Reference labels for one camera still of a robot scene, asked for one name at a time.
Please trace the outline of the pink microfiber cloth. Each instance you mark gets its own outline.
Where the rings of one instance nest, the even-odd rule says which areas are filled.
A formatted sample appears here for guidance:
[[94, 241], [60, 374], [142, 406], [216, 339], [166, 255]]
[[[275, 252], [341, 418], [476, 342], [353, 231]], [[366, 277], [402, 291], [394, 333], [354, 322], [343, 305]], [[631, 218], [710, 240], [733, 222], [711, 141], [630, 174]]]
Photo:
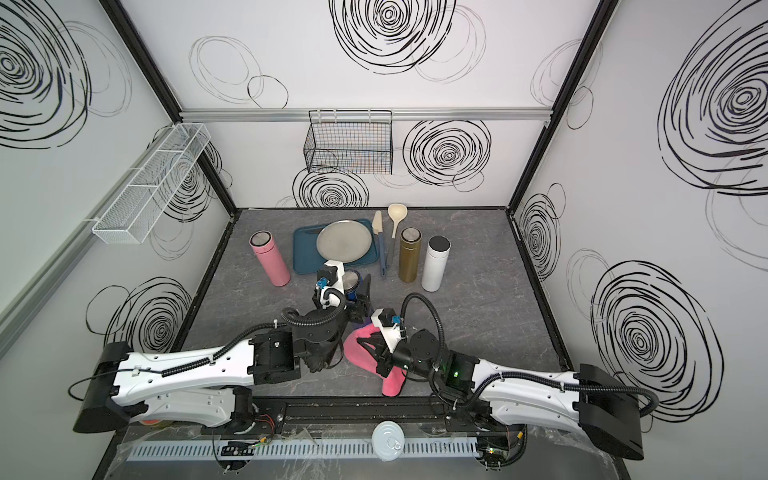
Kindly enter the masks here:
[[405, 371], [398, 367], [393, 367], [390, 373], [384, 377], [377, 373], [377, 361], [361, 344], [359, 339], [369, 340], [374, 333], [379, 330], [373, 324], [358, 328], [350, 333], [344, 341], [344, 356], [352, 364], [368, 372], [376, 374], [382, 379], [382, 394], [386, 397], [398, 396], [406, 381]]

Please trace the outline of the pink thermos steel lid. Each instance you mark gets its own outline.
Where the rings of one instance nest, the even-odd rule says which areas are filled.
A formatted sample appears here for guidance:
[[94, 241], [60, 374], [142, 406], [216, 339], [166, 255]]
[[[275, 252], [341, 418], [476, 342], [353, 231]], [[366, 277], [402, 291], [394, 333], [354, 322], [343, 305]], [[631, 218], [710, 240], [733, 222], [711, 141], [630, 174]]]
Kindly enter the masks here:
[[286, 286], [291, 274], [273, 235], [266, 230], [257, 231], [251, 235], [249, 244], [271, 283], [276, 287]]

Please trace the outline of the blue thermos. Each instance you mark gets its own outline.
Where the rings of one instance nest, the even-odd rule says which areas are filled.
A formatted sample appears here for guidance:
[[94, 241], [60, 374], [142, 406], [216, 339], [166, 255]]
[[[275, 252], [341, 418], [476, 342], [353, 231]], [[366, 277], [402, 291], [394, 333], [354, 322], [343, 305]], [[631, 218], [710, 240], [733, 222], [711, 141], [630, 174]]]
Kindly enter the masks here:
[[357, 270], [350, 270], [342, 277], [344, 294], [349, 303], [370, 302], [370, 276], [362, 276]]

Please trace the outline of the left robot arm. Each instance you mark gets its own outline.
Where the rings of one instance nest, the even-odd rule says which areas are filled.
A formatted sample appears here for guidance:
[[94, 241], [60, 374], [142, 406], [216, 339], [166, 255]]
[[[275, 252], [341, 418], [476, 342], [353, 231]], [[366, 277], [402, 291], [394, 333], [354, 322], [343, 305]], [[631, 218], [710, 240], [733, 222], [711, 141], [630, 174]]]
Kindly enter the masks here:
[[349, 323], [371, 309], [371, 278], [335, 284], [319, 272], [314, 310], [285, 308], [279, 319], [247, 328], [218, 348], [176, 353], [135, 352], [125, 341], [104, 347], [80, 398], [73, 430], [120, 430], [137, 422], [187, 422], [246, 430], [257, 421], [255, 386], [279, 384], [336, 366]]

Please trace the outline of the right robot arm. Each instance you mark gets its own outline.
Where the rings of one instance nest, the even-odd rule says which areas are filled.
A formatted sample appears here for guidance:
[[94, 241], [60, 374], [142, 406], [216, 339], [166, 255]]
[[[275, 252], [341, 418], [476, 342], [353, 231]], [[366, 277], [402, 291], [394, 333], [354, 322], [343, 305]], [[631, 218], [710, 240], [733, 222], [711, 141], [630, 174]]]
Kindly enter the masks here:
[[379, 376], [384, 395], [399, 395], [415, 375], [447, 415], [470, 418], [479, 428], [562, 430], [614, 457], [643, 459], [641, 420], [659, 405], [653, 391], [624, 385], [590, 364], [576, 372], [535, 372], [453, 351], [436, 307], [420, 293], [407, 295], [400, 310], [377, 309], [370, 319], [345, 340], [345, 357]]

